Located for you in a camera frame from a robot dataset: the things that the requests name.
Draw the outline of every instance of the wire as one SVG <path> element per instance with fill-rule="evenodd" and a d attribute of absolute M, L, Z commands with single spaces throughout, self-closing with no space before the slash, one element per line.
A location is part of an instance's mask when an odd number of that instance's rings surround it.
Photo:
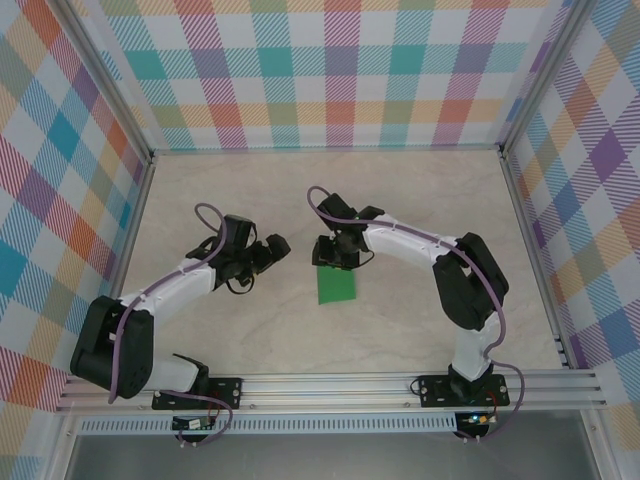
<path fill-rule="evenodd" d="M 493 343 L 489 344 L 487 346 L 487 348 L 484 350 L 483 352 L 483 356 L 487 359 L 489 359 L 489 352 L 491 352 L 491 350 L 493 350 L 494 348 L 496 348 L 498 345 L 501 345 L 502 342 L 504 342 L 505 336 L 507 334 L 507 321 L 505 319 L 504 316 L 504 311 L 502 310 L 502 305 L 500 304 L 500 300 L 498 299 L 498 296 L 496 295 L 496 292 L 493 290 L 493 288 L 491 287 L 491 283 L 489 283 L 489 280 L 487 279 L 487 277 L 484 275 L 484 273 L 482 272 L 482 270 L 480 270 L 480 267 L 478 267 L 478 265 L 476 265 L 476 263 L 471 260 L 466 253 L 464 253 L 462 250 L 460 250 L 459 248 L 457 248 L 455 245 L 451 245 L 448 242 L 445 242 L 444 240 L 434 236 L 434 235 L 430 235 L 427 232 L 423 232 L 421 230 L 417 230 L 415 228 L 409 227 L 408 225 L 402 225 L 400 223 L 398 224 L 394 224 L 391 222 L 384 222 L 381 220 L 354 220 L 354 219 L 344 219 L 344 218 L 337 218 L 337 217 L 332 217 L 331 215 L 328 215 L 324 212 L 322 212 L 318 207 L 316 207 L 316 205 L 313 203 L 313 200 L 311 200 L 311 194 L 315 191 L 320 191 L 322 193 L 324 193 L 326 196 L 329 196 L 330 193 L 327 189 L 320 187 L 318 185 L 314 185 L 312 187 L 309 187 L 309 189 L 307 190 L 307 203 L 309 204 L 309 206 L 311 207 L 311 209 L 316 213 L 316 215 L 318 215 L 321 218 L 324 218 L 325 220 L 329 220 L 331 222 L 335 222 L 335 223 L 342 223 L 345 225 L 378 225 L 381 227 L 388 227 L 388 228 L 394 228 L 396 230 L 401 230 L 403 232 L 409 233 L 411 235 L 415 235 L 416 237 L 419 238 L 423 238 L 425 240 L 428 240 L 432 243 L 435 243 L 436 245 L 441 245 L 444 248 L 446 248 L 447 250 L 453 252 L 455 255 L 457 255 L 458 257 L 460 257 L 462 260 L 464 260 L 464 262 L 469 265 L 469 267 L 471 268 L 471 270 L 476 274 L 476 276 L 478 277 L 478 279 L 480 280 L 480 282 L 482 283 L 482 285 L 484 286 L 487 294 L 489 295 L 489 298 L 491 298 L 491 302 L 493 303 L 493 307 L 496 310 L 497 314 L 498 314 L 498 319 L 500 320 L 500 334 L 498 335 L 498 338 L 496 341 L 494 341 Z M 496 430 L 488 433 L 487 435 L 485 435 L 484 438 L 490 437 L 490 436 L 495 436 L 496 434 L 503 432 L 505 430 L 505 427 L 511 422 L 511 420 L 515 417 L 515 414 L 518 413 L 518 411 L 520 410 L 520 407 L 522 407 L 522 403 L 524 401 L 524 392 L 525 392 L 525 380 L 524 380 L 524 375 L 522 374 L 522 371 L 516 367 L 515 365 L 511 365 L 510 363 L 502 363 L 502 362 L 497 362 L 495 360 L 491 360 L 493 362 L 494 365 L 497 365 L 499 367 L 503 367 L 503 368 L 509 368 L 511 370 L 514 370 L 516 372 L 516 374 L 518 375 L 518 377 L 520 378 L 520 394 L 518 396 L 518 400 L 513 408 L 512 414 L 509 415 L 509 418 L 507 418 L 507 420 Z"/>
<path fill-rule="evenodd" d="M 411 393 L 413 393 L 414 395 L 416 395 L 416 396 L 418 396 L 418 397 L 420 396 L 420 394 L 419 394 L 418 392 L 416 392 L 416 391 L 413 389 L 413 386 L 414 386 L 414 385 L 415 385 L 415 383 L 416 383 L 417 381 L 419 381 L 419 380 L 420 380 L 419 378 L 416 378 L 416 379 L 415 379 L 413 382 L 411 382 L 411 384 L 409 385 L 409 390 L 411 390 Z"/>
<path fill-rule="evenodd" d="M 211 394 L 212 397 L 214 398 L 218 398 L 218 392 L 213 392 Z M 209 425 L 212 425 L 211 423 L 211 409 L 213 408 L 213 403 L 209 404 L 209 410 L 207 410 L 207 422 Z M 218 405 L 218 413 L 216 413 L 215 418 L 213 419 L 213 422 L 215 423 L 216 419 L 218 418 L 218 415 L 220 415 L 220 405 Z"/>
<path fill-rule="evenodd" d="M 213 417 L 213 421 L 211 420 L 211 410 L 213 409 L 213 403 L 209 404 L 209 410 L 207 410 L 207 423 L 209 425 L 215 425 L 216 424 L 216 420 L 218 420 L 218 416 L 220 415 L 220 410 L 222 409 L 222 407 L 220 405 L 218 405 L 218 411 L 216 412 L 216 416 Z"/>
<path fill-rule="evenodd" d="M 174 392 L 173 390 L 162 390 L 160 393 L 163 393 L 165 395 L 173 395 L 174 397 L 191 398 L 193 400 L 202 400 L 203 402 L 209 402 L 212 404 L 215 403 L 216 405 L 219 405 L 220 407 L 224 408 L 227 412 L 229 412 L 229 419 L 227 420 L 227 423 L 224 424 L 222 429 L 219 432 L 212 433 L 201 442 L 194 444 L 193 445 L 194 447 L 196 445 L 197 446 L 206 445 L 207 443 L 211 443 L 214 440 L 217 440 L 224 434 L 224 432 L 226 432 L 231 427 L 231 421 L 233 420 L 233 409 L 229 406 L 229 404 L 227 404 L 226 402 L 223 402 L 222 400 L 218 400 L 217 398 L 213 398 L 213 397 L 205 397 L 204 395 L 193 395 L 191 393 Z M 182 442 L 182 445 L 184 445 L 186 440 L 182 437 L 182 433 L 183 433 L 183 430 L 180 430 L 178 432 L 178 440 L 180 440 L 180 442 Z"/>
<path fill-rule="evenodd" d="M 202 216 L 202 214 L 200 213 L 200 209 L 203 207 L 213 210 L 214 213 L 218 215 L 218 218 L 220 219 L 219 232 L 217 229 L 212 227 L 211 224 L 207 222 Z M 118 377 L 120 374 L 120 348 L 122 345 L 122 334 L 124 333 L 124 327 L 127 323 L 127 319 L 129 318 L 129 315 L 131 315 L 131 312 L 133 311 L 133 309 L 136 307 L 136 305 L 138 305 L 142 301 L 143 297 L 150 295 L 151 293 L 153 293 L 154 290 L 164 285 L 169 280 L 172 280 L 180 275 L 185 275 L 189 272 L 192 272 L 200 268 L 202 265 L 206 265 L 209 261 L 211 261 L 211 259 L 213 259 L 220 252 L 220 250 L 222 250 L 222 247 L 226 242 L 227 225 L 224 221 L 224 216 L 222 215 L 220 210 L 218 210 L 216 207 L 208 203 L 198 203 L 194 207 L 194 211 L 196 213 L 196 216 L 200 219 L 202 223 L 204 223 L 207 227 L 209 227 L 214 232 L 219 233 L 221 237 L 220 242 L 218 242 L 218 246 L 205 259 L 200 260 L 199 262 L 184 268 L 182 271 L 176 270 L 174 272 L 171 272 L 168 275 L 162 277 L 160 280 L 157 280 L 156 282 L 152 283 L 145 290 L 143 290 L 140 295 L 134 298 L 133 301 L 127 306 L 126 310 L 122 314 L 122 317 L 120 317 L 120 321 L 118 322 L 118 328 L 116 329 L 116 338 L 115 338 L 115 341 L 113 342 L 113 362 L 111 364 L 111 387 L 109 388 L 109 404 L 113 403 L 116 397 L 118 396 Z"/>
<path fill-rule="evenodd" d="M 488 391 L 487 395 L 489 395 L 493 399 L 493 413 L 491 414 L 491 416 L 495 417 L 495 419 L 498 420 L 498 399 L 492 391 Z"/>
<path fill-rule="evenodd" d="M 249 284 L 249 288 L 247 290 L 243 291 L 243 292 L 239 292 L 237 290 L 234 290 L 233 287 L 231 286 L 231 283 L 228 280 L 225 283 L 227 284 L 227 288 L 229 289 L 229 291 L 231 293 L 233 293 L 234 295 L 246 295 L 251 290 L 253 290 L 253 286 L 256 283 L 256 278 L 254 276 L 251 277 L 251 283 Z"/>
<path fill-rule="evenodd" d="M 367 258 L 367 259 L 365 260 L 365 262 L 364 262 L 364 263 L 361 263 L 361 264 L 360 264 L 360 265 L 358 265 L 356 268 L 362 268 L 362 267 L 364 267 L 367 263 L 369 263 L 371 260 L 373 260 L 375 256 L 376 256 L 376 252 L 371 252 L 371 256 L 370 256 L 369 258 Z"/>

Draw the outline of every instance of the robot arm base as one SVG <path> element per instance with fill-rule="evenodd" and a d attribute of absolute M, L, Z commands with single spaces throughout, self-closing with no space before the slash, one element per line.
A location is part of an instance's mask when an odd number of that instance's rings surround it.
<path fill-rule="evenodd" d="M 241 378 L 214 378 L 209 376 L 209 367 L 197 360 L 182 355 L 174 354 L 175 360 L 189 363 L 197 369 L 195 380 L 185 393 L 190 395 L 213 397 L 225 402 L 232 409 L 240 408 L 242 395 Z M 211 404 L 207 401 L 193 398 L 184 398 L 171 395 L 171 392 L 158 392 L 154 394 L 151 408 L 153 410 L 207 410 Z"/>
<path fill-rule="evenodd" d="M 474 381 L 460 376 L 452 367 L 448 375 L 422 375 L 416 380 L 414 392 L 423 408 L 503 407 L 510 403 L 504 376 L 494 374 L 492 368 Z"/>
<path fill-rule="evenodd" d="M 71 373 L 106 390 L 110 388 L 115 332 L 125 308 L 120 300 L 106 296 L 91 302 L 71 358 Z M 132 311 L 120 343 L 118 396 L 137 395 L 149 380 L 153 333 L 153 316 L 146 310 Z"/>

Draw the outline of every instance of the plaid wall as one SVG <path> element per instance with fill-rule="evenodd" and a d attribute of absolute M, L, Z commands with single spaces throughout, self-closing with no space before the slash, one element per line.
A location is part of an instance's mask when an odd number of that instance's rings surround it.
<path fill-rule="evenodd" d="M 149 141 L 173 150 L 493 144 L 536 53 L 558 29 L 546 35 L 544 14 L 568 7 L 561 0 L 74 4 Z"/>
<path fill-rule="evenodd" d="M 601 0 L 512 152 L 562 321 L 640 478 L 640 2 Z"/>
<path fill-rule="evenodd" d="M 565 21 L 569 15 L 569 11 L 573 6 L 575 0 L 563 0 L 562 6 L 558 10 L 556 17 L 553 19 L 553 24 L 551 28 L 547 32 L 547 35 L 544 37 L 544 42 L 542 42 L 542 46 L 536 55 L 535 60 L 529 67 L 529 71 L 527 72 L 527 76 L 525 78 L 524 83 L 520 87 L 520 91 L 518 92 L 518 96 L 516 97 L 511 109 L 509 110 L 509 115 L 507 115 L 507 120 L 502 125 L 500 129 L 500 133 L 498 134 L 498 138 L 496 143 L 502 144 L 504 143 L 511 126 L 513 125 L 513 120 L 516 118 L 516 115 L 520 112 L 520 107 L 522 107 L 522 102 L 524 102 L 527 95 L 533 88 L 533 85 L 538 78 L 538 73 L 540 72 L 540 68 L 544 65 L 545 60 L 547 59 L 547 55 L 551 51 L 551 46 L 553 42 L 556 41 L 558 35 L 562 31 L 562 27 L 564 26 Z"/>
<path fill-rule="evenodd" d="M 142 162 L 44 0 L 0 0 L 0 479 L 28 479 Z"/>

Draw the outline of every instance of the aluminum rail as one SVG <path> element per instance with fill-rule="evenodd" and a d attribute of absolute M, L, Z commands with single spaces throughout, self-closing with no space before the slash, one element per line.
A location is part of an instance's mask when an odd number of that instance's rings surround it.
<path fill-rule="evenodd" d="M 515 373 L 505 376 L 513 408 L 520 382 Z M 361 374 L 265 374 L 244 375 L 240 414 L 303 413 L 397 413 L 408 410 L 465 412 L 472 407 L 421 408 L 410 383 L 428 373 Z M 443 372 L 431 374 L 443 375 Z M 606 406 L 598 379 L 591 370 L 529 370 L 524 372 L 526 392 L 523 410 L 583 410 Z M 151 409 L 153 392 L 107 404 L 108 392 L 84 380 L 71 377 L 58 404 L 60 413 L 79 415 L 162 414 Z M 189 411 L 206 414 L 202 411 Z"/>

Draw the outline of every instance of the green square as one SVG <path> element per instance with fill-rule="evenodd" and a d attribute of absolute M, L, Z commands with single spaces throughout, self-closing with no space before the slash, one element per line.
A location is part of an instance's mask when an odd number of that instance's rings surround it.
<path fill-rule="evenodd" d="M 64 328 L 75 294 L 55 278 L 44 302 L 42 315 Z"/>
<path fill-rule="evenodd" d="M 225 48 L 230 77 L 261 77 L 260 60 L 255 48 Z"/>
<path fill-rule="evenodd" d="M 293 59 L 288 47 L 258 48 L 263 77 L 292 77 Z"/>
<path fill-rule="evenodd" d="M 2 59 L 0 84 L 4 85 L 11 92 L 13 98 L 19 102 L 29 87 L 33 74 L 2 36 L 0 36 L 0 58 Z"/>
<path fill-rule="evenodd" d="M 384 102 L 382 123 L 410 123 L 413 102 Z"/>
<path fill-rule="evenodd" d="M 398 10 L 435 10 L 436 0 L 400 0 Z"/>
<path fill-rule="evenodd" d="M 293 74 L 296 77 L 324 75 L 324 47 L 296 47 L 293 49 Z"/>
<path fill-rule="evenodd" d="M 251 0 L 252 13 L 287 12 L 287 0 Z"/>
<path fill-rule="evenodd" d="M 100 0 L 100 6 L 107 17 L 138 16 L 138 5 L 132 0 Z"/>
<path fill-rule="evenodd" d="M 391 46 L 362 45 L 358 48 L 358 75 L 389 75 Z"/>
<path fill-rule="evenodd" d="M 157 52 L 129 50 L 124 53 L 138 80 L 164 80 L 167 78 Z"/>
<path fill-rule="evenodd" d="M 178 105 L 152 105 L 151 110 L 161 128 L 186 128 Z"/>
<path fill-rule="evenodd" d="M 344 302 L 356 298 L 356 276 L 353 270 L 317 267 L 318 305 Z"/>
<path fill-rule="evenodd" d="M 268 103 L 271 125 L 297 125 L 298 115 L 295 103 Z"/>
<path fill-rule="evenodd" d="M 391 75 L 416 75 L 422 69 L 425 45 L 395 45 L 391 50 Z"/>
<path fill-rule="evenodd" d="M 427 45 L 422 73 L 453 73 L 460 45 Z"/>

